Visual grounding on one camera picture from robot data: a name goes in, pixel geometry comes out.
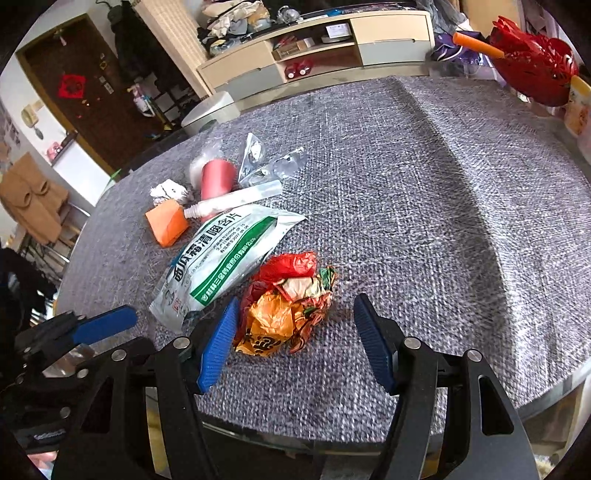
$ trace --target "crumpled candy wrapper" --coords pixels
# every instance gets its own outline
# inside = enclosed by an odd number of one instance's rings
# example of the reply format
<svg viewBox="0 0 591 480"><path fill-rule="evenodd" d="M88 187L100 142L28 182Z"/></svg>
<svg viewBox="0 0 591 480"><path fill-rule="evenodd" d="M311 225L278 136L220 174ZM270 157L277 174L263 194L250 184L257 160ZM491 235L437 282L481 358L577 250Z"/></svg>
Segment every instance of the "crumpled candy wrapper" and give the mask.
<svg viewBox="0 0 591 480"><path fill-rule="evenodd" d="M180 205L186 205L195 200L192 192L170 179L165 180L156 185L153 189L150 189L150 196L154 201L155 207L170 199L176 200Z"/></svg>
<svg viewBox="0 0 591 480"><path fill-rule="evenodd" d="M236 351L270 356L290 341L296 353L310 339L330 307L334 268L316 275L314 252L272 257L252 278L241 304Z"/></svg>

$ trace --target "table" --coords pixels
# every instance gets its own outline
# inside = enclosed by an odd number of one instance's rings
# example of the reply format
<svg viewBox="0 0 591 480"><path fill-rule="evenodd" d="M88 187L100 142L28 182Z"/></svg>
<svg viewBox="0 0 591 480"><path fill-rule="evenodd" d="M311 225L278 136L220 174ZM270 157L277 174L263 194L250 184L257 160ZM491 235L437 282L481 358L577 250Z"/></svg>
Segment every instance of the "table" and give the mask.
<svg viewBox="0 0 591 480"><path fill-rule="evenodd" d="M231 353L219 383L197 399L208 423L294 448L376 451L395 399L374 381L353 324L361 292L435 350L480 350L526 416L588 371L589 183L547 124L496 83L429 77L282 100L113 186L82 232L57 303L58 312L88 316L125 303L138 310L137 326L98 350L139 335L158 348L174 338L147 307L196 225L160 248L144 218L150 187L166 178L187 185L188 163L210 141L223 139L236 159L248 132L271 155L299 145L309 152L284 194L264 202L308 219L275 252L313 249L339 279L330 316L305 350L269 359ZM440 396L433 434L443 417Z"/></svg>

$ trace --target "red cup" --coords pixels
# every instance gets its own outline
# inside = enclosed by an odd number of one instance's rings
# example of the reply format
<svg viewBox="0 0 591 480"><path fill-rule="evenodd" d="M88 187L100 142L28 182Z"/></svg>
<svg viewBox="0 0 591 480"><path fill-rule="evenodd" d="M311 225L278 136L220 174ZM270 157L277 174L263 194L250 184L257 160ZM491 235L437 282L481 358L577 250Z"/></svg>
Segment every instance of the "red cup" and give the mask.
<svg viewBox="0 0 591 480"><path fill-rule="evenodd" d="M207 200L232 191L236 182L236 167L228 160L215 158L203 167L201 177L201 199Z"/></svg>
<svg viewBox="0 0 591 480"><path fill-rule="evenodd" d="M285 78L289 80L296 78L298 76L297 70L297 64L288 65L285 67Z"/></svg>
<svg viewBox="0 0 591 480"><path fill-rule="evenodd" d="M309 59L302 60L297 66L298 73L300 74L300 76L303 77L305 75L308 75L312 70L313 65L314 64Z"/></svg>

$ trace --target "cabinet drawer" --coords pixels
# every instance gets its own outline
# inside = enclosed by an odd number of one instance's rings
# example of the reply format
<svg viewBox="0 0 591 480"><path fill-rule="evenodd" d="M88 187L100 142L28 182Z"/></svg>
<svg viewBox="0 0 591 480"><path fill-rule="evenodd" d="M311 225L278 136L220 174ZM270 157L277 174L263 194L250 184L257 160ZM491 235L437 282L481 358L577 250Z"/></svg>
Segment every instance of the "cabinet drawer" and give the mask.
<svg viewBox="0 0 591 480"><path fill-rule="evenodd" d="M200 68L201 75L212 87L218 87L243 73L273 65L275 60L271 54L269 42L260 41L239 48L236 52Z"/></svg>
<svg viewBox="0 0 591 480"><path fill-rule="evenodd" d="M216 90L224 90L232 95L234 100L241 100L281 84L283 84L281 73L275 65L269 65L262 69L243 73L239 77L216 87Z"/></svg>
<svg viewBox="0 0 591 480"><path fill-rule="evenodd" d="M431 42L388 40L360 43L358 47L363 65L379 65L401 61L425 61L425 56L431 51Z"/></svg>
<svg viewBox="0 0 591 480"><path fill-rule="evenodd" d="M352 18L350 21L357 43L382 40L431 41L426 15L379 15Z"/></svg>

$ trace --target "white tube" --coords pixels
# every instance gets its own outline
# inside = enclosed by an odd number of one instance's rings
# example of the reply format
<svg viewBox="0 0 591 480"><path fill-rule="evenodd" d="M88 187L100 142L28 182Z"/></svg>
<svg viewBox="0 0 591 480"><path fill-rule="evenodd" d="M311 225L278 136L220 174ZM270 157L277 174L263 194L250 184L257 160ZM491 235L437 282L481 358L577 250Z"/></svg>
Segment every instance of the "white tube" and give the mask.
<svg viewBox="0 0 591 480"><path fill-rule="evenodd" d="M247 203L257 202L259 200L281 195L283 186L281 181L273 180L266 183L248 187L246 189L236 190L219 197L208 200L202 200L189 208L185 208L185 218L202 218L214 213L225 212Z"/></svg>

